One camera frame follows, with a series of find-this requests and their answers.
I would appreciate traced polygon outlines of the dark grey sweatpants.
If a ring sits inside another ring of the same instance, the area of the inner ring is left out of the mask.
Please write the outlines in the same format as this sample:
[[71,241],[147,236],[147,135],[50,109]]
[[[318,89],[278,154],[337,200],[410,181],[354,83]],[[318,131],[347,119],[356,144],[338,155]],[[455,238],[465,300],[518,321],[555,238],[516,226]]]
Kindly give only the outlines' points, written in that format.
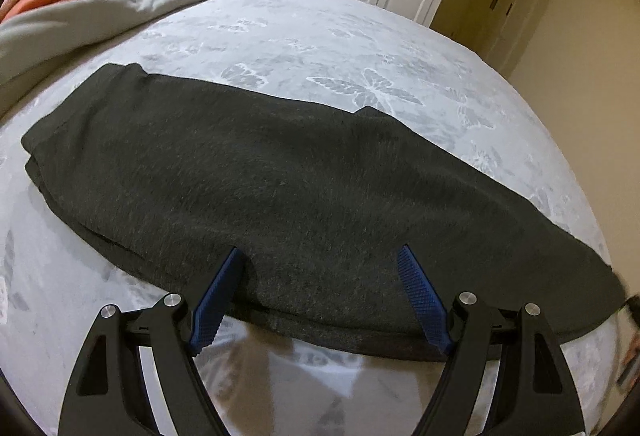
[[445,303],[538,304],[568,342],[622,308],[602,257],[529,200],[371,107],[106,65],[23,136],[53,213],[125,273],[183,292],[250,258],[231,317],[342,352],[436,361],[398,276]]

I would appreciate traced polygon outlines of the grey duvet blanket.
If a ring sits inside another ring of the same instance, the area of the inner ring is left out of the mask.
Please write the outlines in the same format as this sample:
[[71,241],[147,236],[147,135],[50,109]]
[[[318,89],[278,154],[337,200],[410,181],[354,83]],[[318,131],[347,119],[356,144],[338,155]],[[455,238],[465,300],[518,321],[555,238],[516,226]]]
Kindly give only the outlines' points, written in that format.
[[70,0],[10,18],[1,26],[2,115],[81,48],[203,1]]

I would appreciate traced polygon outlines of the white floral bed mattress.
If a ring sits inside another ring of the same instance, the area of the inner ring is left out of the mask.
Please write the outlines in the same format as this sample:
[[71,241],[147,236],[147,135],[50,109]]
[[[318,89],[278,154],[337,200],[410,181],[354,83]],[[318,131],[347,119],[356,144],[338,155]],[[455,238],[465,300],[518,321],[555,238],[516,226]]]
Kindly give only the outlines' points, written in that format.
[[[108,63],[348,111],[378,108],[608,251],[548,130],[467,48],[356,0],[196,4],[66,58],[1,120],[1,368],[49,435],[99,309],[160,298],[64,225],[25,171],[24,133]],[[234,319],[196,364],[235,435],[408,435],[442,371],[290,341]]]

